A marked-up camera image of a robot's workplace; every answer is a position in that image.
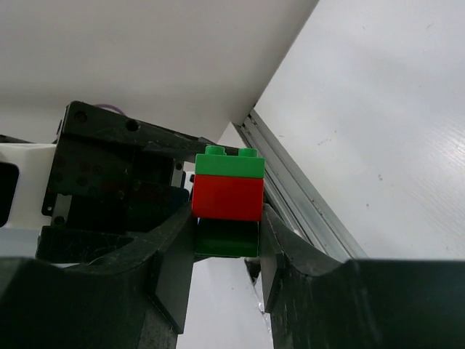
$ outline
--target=black plastic part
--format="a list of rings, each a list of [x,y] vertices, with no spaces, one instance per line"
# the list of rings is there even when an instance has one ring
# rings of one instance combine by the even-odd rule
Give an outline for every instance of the black plastic part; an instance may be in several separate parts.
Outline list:
[[[286,226],[276,212],[269,205],[265,205],[260,224],[259,256],[262,269],[264,310],[267,313],[272,310],[273,301],[278,292],[278,284],[286,267],[286,259],[278,239],[272,233],[273,228],[285,229]]]
[[[88,263],[133,240],[132,237],[116,234],[43,227],[36,258],[50,263]]]
[[[286,256],[271,311],[275,348],[463,348],[465,262],[341,265],[271,217]]]
[[[19,138],[14,138],[10,136],[0,135],[0,143],[32,143],[27,140],[20,140]]]
[[[68,215],[60,228],[76,235],[72,241],[86,244],[76,243],[54,252],[59,244],[43,238],[39,241],[41,258],[73,262],[86,256],[88,260],[102,254],[103,233],[113,241],[113,235],[147,233],[162,224],[189,200],[187,190],[170,186],[175,166],[203,153],[209,143],[72,102],[59,128],[42,214],[57,216],[57,196],[71,196]],[[236,148],[228,151],[238,152]]]
[[[194,266],[195,219],[178,234],[171,234],[157,251],[147,293],[173,324],[177,333],[184,332]]]
[[[167,237],[193,236],[193,220],[186,205],[143,238],[91,265],[62,269],[38,260],[0,259],[0,346],[174,349],[177,330],[147,296],[147,278],[157,273],[155,255],[165,249]],[[171,258],[158,262],[162,274],[171,270],[165,267]],[[190,278],[183,282],[188,289]],[[177,300],[173,290],[170,301]]]
[[[205,138],[133,120],[82,102],[72,102],[68,106],[62,134],[141,147],[148,153],[189,162],[195,162],[195,155],[203,153],[206,145],[214,144]],[[238,154],[237,148],[225,149],[228,155]]]
[[[258,257],[256,258],[245,258],[244,262],[247,267],[247,272],[248,275],[250,276],[250,279],[252,280],[252,283],[255,284],[256,280],[260,276],[260,272],[262,271],[262,267],[260,266],[260,259]]]
[[[8,222],[19,176],[16,165],[0,161],[0,227]]]

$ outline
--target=white wall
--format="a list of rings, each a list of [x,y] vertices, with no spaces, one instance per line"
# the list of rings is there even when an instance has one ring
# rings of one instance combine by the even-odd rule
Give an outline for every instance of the white wall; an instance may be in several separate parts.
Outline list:
[[[465,257],[464,18],[322,1],[256,106],[372,257]]]
[[[0,134],[45,143],[72,100],[217,140],[315,0],[0,1]]]

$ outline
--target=screw hole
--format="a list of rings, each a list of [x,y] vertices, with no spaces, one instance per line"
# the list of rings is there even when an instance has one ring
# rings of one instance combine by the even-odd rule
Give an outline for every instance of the screw hole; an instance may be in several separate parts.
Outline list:
[[[76,114],[74,114],[74,118],[81,124],[87,121],[87,115],[83,111],[78,111]]]
[[[135,120],[128,120],[126,122],[126,129],[130,132],[136,132],[140,128],[140,125]]]
[[[118,200],[123,200],[123,199],[124,199],[124,192],[123,192],[122,190],[118,190],[118,191],[116,192],[116,198],[117,198]]]
[[[57,216],[53,219],[53,223],[56,225],[63,225],[65,224],[65,218],[63,216]]]

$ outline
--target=green stud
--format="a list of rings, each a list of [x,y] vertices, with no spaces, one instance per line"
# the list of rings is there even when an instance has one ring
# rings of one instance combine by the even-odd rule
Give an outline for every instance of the green stud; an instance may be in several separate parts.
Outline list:
[[[253,149],[253,148],[239,149],[239,156],[244,156],[247,158],[256,158],[258,155],[259,155],[259,152],[257,149]]]
[[[205,154],[208,155],[226,155],[226,151],[223,147],[218,145],[207,145],[205,148]]]

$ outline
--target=white surface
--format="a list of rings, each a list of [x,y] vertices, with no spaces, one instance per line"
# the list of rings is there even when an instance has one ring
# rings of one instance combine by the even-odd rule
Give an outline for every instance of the white surface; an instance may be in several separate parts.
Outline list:
[[[39,230],[0,228],[0,258],[36,256]]]
[[[40,230],[50,224],[41,213],[56,146],[0,143],[0,160],[15,164],[20,176],[4,228]]]
[[[247,116],[313,4],[1,1],[0,134],[51,142],[83,100],[215,141]]]
[[[242,259],[197,262],[185,333],[177,349],[272,349],[254,288]]]
[[[244,143],[242,138],[240,138],[240,135],[238,134],[232,123],[229,123],[227,125],[222,136],[219,138],[218,144],[236,148],[246,147],[246,144]]]
[[[465,257],[464,17],[322,1],[256,106],[372,257]]]

